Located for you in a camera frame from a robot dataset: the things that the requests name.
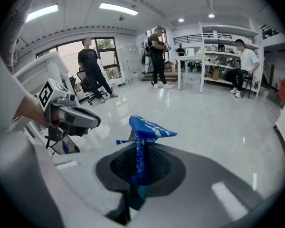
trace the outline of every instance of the chair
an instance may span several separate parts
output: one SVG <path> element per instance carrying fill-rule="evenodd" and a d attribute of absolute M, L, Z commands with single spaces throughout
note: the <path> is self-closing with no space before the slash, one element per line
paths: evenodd
<path fill-rule="evenodd" d="M 77 73 L 77 76 L 78 78 L 80 79 L 81 81 L 81 88 L 83 90 L 84 93 L 92 93 L 90 96 L 89 96 L 89 99 L 87 100 L 88 103 L 90 105 L 92 105 L 92 101 L 96 98 L 94 93 L 93 93 L 93 90 L 92 90 L 92 87 L 90 86 L 89 84 L 89 81 L 87 80 L 86 78 L 86 72 L 85 71 L 82 71 L 82 72 L 78 72 Z M 97 89 L 99 89 L 101 87 L 101 85 L 99 83 L 97 83 Z M 105 95 L 105 96 L 108 96 L 108 93 L 107 92 L 103 92 L 103 91 L 100 91 L 101 95 Z"/>
<path fill-rule="evenodd" d="M 252 79 L 253 79 L 253 75 L 248 75 L 248 74 L 244 74 L 243 75 L 243 80 L 244 82 L 246 82 L 246 87 L 245 87 L 245 90 L 243 91 L 243 94 L 242 94 L 242 98 L 244 97 L 244 94 L 245 94 L 245 91 L 247 89 L 247 86 L 248 86 L 248 83 L 250 83 L 250 89 L 249 89 L 249 95 L 248 95 L 248 99 L 250 98 L 250 93 L 251 93 L 251 86 L 252 86 Z"/>

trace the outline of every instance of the recessed light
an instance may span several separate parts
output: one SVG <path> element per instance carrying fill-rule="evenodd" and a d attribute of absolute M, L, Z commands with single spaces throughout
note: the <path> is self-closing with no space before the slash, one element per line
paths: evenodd
<path fill-rule="evenodd" d="M 99 8 L 100 9 L 106 9 L 106 10 L 115 10 L 115 11 L 119 11 L 119 12 L 123 12 L 123 13 L 128 13 L 131 15 L 138 14 L 138 12 L 135 10 L 124 8 L 124 7 L 113 5 L 113 4 L 109 4 L 109 3 L 104 3 L 104 2 L 102 2 L 100 4 Z"/>
<path fill-rule="evenodd" d="M 30 13 L 25 22 L 28 22 L 28 21 L 35 19 L 35 18 L 38 18 L 42 15 L 52 13 L 52 12 L 57 12 L 57 11 L 58 11 L 58 5 L 57 4 L 50 6 L 50 7 L 46 7 L 44 9 L 37 10 L 36 12 Z"/>

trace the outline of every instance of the glossy white floor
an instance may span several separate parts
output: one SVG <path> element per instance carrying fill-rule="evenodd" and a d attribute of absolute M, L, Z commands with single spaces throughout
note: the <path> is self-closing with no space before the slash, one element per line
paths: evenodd
<path fill-rule="evenodd" d="M 217 84 L 205 83 L 200 94 L 200 75 L 189 78 L 191 84 L 180 91 L 176 84 L 174 89 L 154 89 L 150 82 L 141 82 L 118 88 L 118 98 L 104 104 L 82 103 L 101 118 L 100 126 L 85 137 L 94 135 L 100 146 L 87 146 L 83 139 L 76 143 L 96 150 L 127 140 L 128 119 L 136 114 L 178 133 L 158 143 L 217 161 L 251 186 L 255 182 L 264 198 L 281 188 L 285 154 L 273 129 L 273 112 L 254 96 L 238 99 L 228 87 Z"/>

